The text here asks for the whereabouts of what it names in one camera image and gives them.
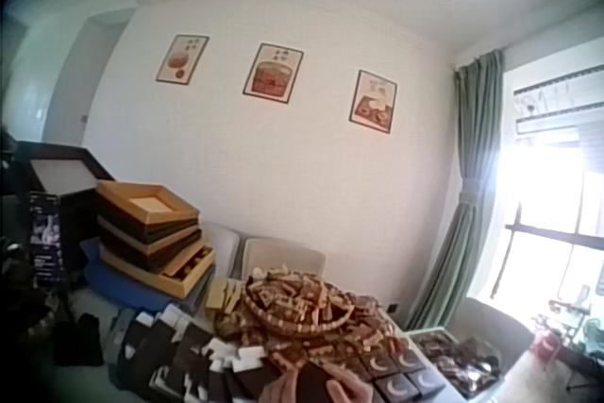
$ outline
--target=crescent moon logo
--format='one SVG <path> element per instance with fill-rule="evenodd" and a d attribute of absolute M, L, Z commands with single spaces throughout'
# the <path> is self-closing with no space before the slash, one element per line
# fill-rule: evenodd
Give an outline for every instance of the crescent moon logo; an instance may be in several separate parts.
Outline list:
<path fill-rule="evenodd" d="M 401 365 L 404 365 L 406 367 L 414 367 L 417 362 L 407 362 L 405 361 L 405 358 L 403 357 L 403 355 L 401 354 L 400 356 L 398 356 L 398 361 L 400 362 Z"/>
<path fill-rule="evenodd" d="M 396 389 L 392 380 L 388 381 L 388 385 L 386 386 L 386 388 L 388 389 L 388 392 L 396 396 L 406 396 L 409 393 L 409 390 L 407 389 Z"/>
<path fill-rule="evenodd" d="M 423 373 L 420 374 L 420 376 L 419 376 L 419 378 L 417 380 L 419 381 L 420 385 L 422 385 L 424 387 L 427 387 L 427 388 L 435 387 L 436 386 L 436 383 L 430 382 L 430 381 L 426 381 L 424 379 L 424 374 Z"/>
<path fill-rule="evenodd" d="M 556 349 L 556 346 L 548 342 L 547 339 L 544 339 L 542 345 L 547 351 L 553 351 L 554 349 Z"/>
<path fill-rule="evenodd" d="M 381 365 L 378 365 L 376 363 L 376 358 L 371 358 L 371 360 L 369 361 L 369 365 L 371 365 L 374 370 L 378 370 L 379 372 L 385 372 L 386 370 L 388 370 L 388 367 L 382 367 Z"/>

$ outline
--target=white wall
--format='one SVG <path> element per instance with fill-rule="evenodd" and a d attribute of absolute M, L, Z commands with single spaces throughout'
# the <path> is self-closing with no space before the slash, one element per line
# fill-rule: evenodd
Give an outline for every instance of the white wall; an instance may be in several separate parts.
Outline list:
<path fill-rule="evenodd" d="M 59 74 L 88 18 L 135 6 L 133 0 L 91 0 L 58 12 L 27 30 L 10 65 L 11 76 L 3 100 L 2 122 L 15 139 L 42 139 Z"/>
<path fill-rule="evenodd" d="M 27 33 L 27 27 L 20 21 L 2 12 L 0 23 L 0 93 L 4 101 L 4 93 L 10 80 L 10 64 L 17 55 L 17 50 Z"/>
<path fill-rule="evenodd" d="M 61 69 L 46 115 L 42 140 L 81 145 L 92 99 L 113 47 L 126 23 L 104 25 L 89 19 L 79 30 Z"/>
<path fill-rule="evenodd" d="M 189 86 L 155 76 L 176 33 L 210 36 Z M 304 51 L 289 105 L 242 94 L 261 42 Z M 407 308 L 440 222 L 452 71 L 401 29 L 294 0 L 137 10 L 84 144 L 119 179 L 165 184 L 201 218 L 327 253 L 326 276 Z M 358 70 L 398 83 L 390 135 L 348 122 Z"/>

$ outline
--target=window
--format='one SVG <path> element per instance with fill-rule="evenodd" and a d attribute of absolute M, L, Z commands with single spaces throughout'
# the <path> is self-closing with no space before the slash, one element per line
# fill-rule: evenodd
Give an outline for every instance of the window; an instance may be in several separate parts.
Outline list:
<path fill-rule="evenodd" d="M 571 75 L 574 93 L 568 76 L 514 93 L 514 190 L 491 298 L 517 313 L 574 302 L 584 285 L 593 296 L 604 275 L 604 103 L 594 102 L 594 92 L 604 100 L 604 67 L 596 69 Z"/>

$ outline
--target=finger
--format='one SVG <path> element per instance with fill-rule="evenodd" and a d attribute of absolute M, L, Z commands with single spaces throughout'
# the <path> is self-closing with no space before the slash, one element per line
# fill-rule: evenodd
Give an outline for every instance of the finger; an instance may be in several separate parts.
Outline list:
<path fill-rule="evenodd" d="M 324 368 L 326 372 L 338 379 L 355 396 L 365 396 L 367 394 L 367 386 L 365 383 L 362 382 L 359 377 L 357 377 L 357 375 L 351 371 L 344 370 L 342 367 L 332 363 L 326 363 Z"/>
<path fill-rule="evenodd" d="M 271 384 L 264 386 L 260 398 L 258 399 L 258 403 L 271 403 Z"/>
<path fill-rule="evenodd" d="M 283 394 L 281 394 L 281 401 L 283 403 L 295 403 L 295 388 L 297 382 L 297 370 L 288 372 L 285 378 L 285 384 L 283 385 Z"/>
<path fill-rule="evenodd" d="M 271 388 L 269 390 L 271 403 L 281 402 L 281 394 L 283 393 L 283 386 L 285 385 L 286 378 L 287 375 L 281 375 L 281 378 L 271 384 Z"/>
<path fill-rule="evenodd" d="M 326 383 L 326 387 L 333 403 L 350 403 L 348 395 L 338 381 L 331 379 Z"/>

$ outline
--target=green curtain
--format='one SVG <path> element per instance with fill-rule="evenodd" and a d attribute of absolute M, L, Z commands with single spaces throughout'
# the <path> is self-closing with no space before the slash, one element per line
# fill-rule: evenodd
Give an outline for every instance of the green curtain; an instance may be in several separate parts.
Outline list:
<path fill-rule="evenodd" d="M 495 50 L 455 74 L 460 201 L 407 330 L 446 326 L 465 297 L 478 265 L 484 187 L 499 153 L 503 58 Z"/>

